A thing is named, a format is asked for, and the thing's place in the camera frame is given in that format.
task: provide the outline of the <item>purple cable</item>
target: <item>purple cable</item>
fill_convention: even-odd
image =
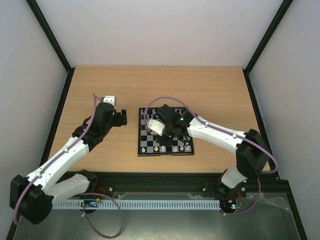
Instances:
[[[234,212],[234,213],[225,213],[222,208],[220,209],[220,211],[224,214],[224,215],[228,215],[228,216],[233,216],[233,215],[239,215],[239,214],[244,214],[244,213],[247,213],[249,212],[251,209],[254,208],[255,205],[257,205],[259,199],[260,199],[260,193],[261,193],[261,183],[260,183],[260,180],[259,178],[257,179],[257,182],[258,182],[258,186],[259,186],[259,190],[258,190],[258,196],[256,197],[256,200],[254,201],[254,203],[249,207],[247,208],[246,210],[243,210],[243,211],[240,211],[240,212]]]
[[[170,99],[170,100],[174,100],[174,101],[180,103],[182,106],[184,106],[184,107],[192,114],[192,116],[193,116],[195,119],[197,119],[201,124],[206,125],[206,122],[202,121],[194,112],[192,112],[192,111],[190,110],[190,108],[189,108],[184,102],[182,102],[181,100],[179,100],[179,99],[177,99],[177,98],[171,97],[171,96],[161,96],[161,97],[158,97],[158,98],[154,99],[153,101],[151,101],[151,102],[148,104],[148,106],[145,108],[145,110],[144,110],[144,112],[143,112],[146,125],[147,125],[147,110],[148,110],[148,108],[150,108],[150,106],[151,106],[152,104],[154,104],[156,101],[161,100],[161,99]],[[275,157],[272,156],[272,154],[270,154],[270,153],[269,153],[267,150],[265,150],[263,147],[261,147],[260,145],[256,144],[254,141],[251,141],[251,140],[249,140],[249,139],[247,139],[247,138],[245,138],[245,137],[243,137],[243,136],[236,135],[236,134],[234,134],[234,133],[232,133],[232,132],[226,131],[226,130],[221,129],[221,128],[219,128],[219,127],[212,126],[212,125],[210,125],[210,124],[208,124],[207,127],[211,128],[211,129],[213,129],[213,130],[219,131],[219,132],[221,132],[221,133],[227,134],[227,135],[229,135],[229,136],[235,136],[236,138],[241,139],[242,141],[245,141],[245,142],[247,142],[247,143],[255,146],[257,149],[259,149],[259,150],[262,151],[264,154],[266,154],[269,158],[271,158],[271,160],[273,161],[274,166],[275,166],[274,169],[272,169],[272,170],[270,170],[270,171],[263,171],[263,173],[265,173],[265,174],[273,174],[273,173],[275,173],[276,171],[278,171],[279,164],[278,164],[278,161],[275,159]]]
[[[118,204],[114,199],[112,199],[111,197],[109,197],[109,196],[107,196],[107,195],[104,195],[104,194],[100,194],[100,193],[93,193],[93,192],[92,192],[92,193],[80,193],[80,194],[78,194],[78,195],[81,195],[81,196],[96,195],[96,196],[104,197],[104,198],[106,198],[106,199],[111,200],[111,201],[116,205],[116,207],[119,209],[119,212],[120,212],[120,215],[121,215],[121,227],[120,227],[119,231],[117,232],[117,234],[114,235],[114,236],[104,235],[104,234],[102,234],[101,232],[99,232],[99,231],[93,226],[93,224],[90,222],[87,214],[85,213],[86,205],[83,206],[83,209],[82,209],[82,213],[83,213],[83,214],[82,214],[82,216],[85,217],[85,219],[86,219],[86,220],[88,221],[88,223],[90,224],[90,227],[92,228],[92,230],[93,230],[96,234],[98,234],[100,237],[105,238],[105,239],[114,239],[114,238],[119,237],[120,234],[122,233],[122,230],[123,230],[124,224],[125,224],[124,213],[122,212],[119,204]]]
[[[97,99],[99,99],[101,101],[101,98],[100,97],[97,97],[95,94],[93,94],[93,110],[92,110],[92,115],[91,116],[94,116],[95,113],[96,113],[96,108],[97,108]],[[84,135],[88,132],[91,124],[92,124],[92,121],[93,121],[93,117],[90,117],[90,120],[88,122],[88,125],[87,127],[85,128],[85,130],[83,131],[83,133],[81,134],[81,136],[76,140],[74,141],[74,143],[72,143],[67,149],[70,150],[74,145],[76,145],[83,137]],[[65,151],[62,151],[60,152],[51,162],[49,162],[41,171],[40,171],[40,174],[43,174],[55,161],[57,161],[63,154],[65,154]],[[25,187],[25,189],[23,190],[23,192],[21,193],[18,201],[16,202],[16,205],[15,205],[15,208],[14,208],[14,215],[13,215],[13,222],[14,224],[16,225],[20,225],[22,223],[25,223],[26,221],[23,221],[23,222],[19,222],[17,220],[17,215],[18,215],[18,209],[19,209],[19,206],[21,204],[21,201],[22,199],[24,198],[24,196],[26,195],[27,191],[30,189],[30,187],[35,183],[35,181],[38,179],[39,177],[36,176],[34,179],[32,179],[30,181],[30,183]]]

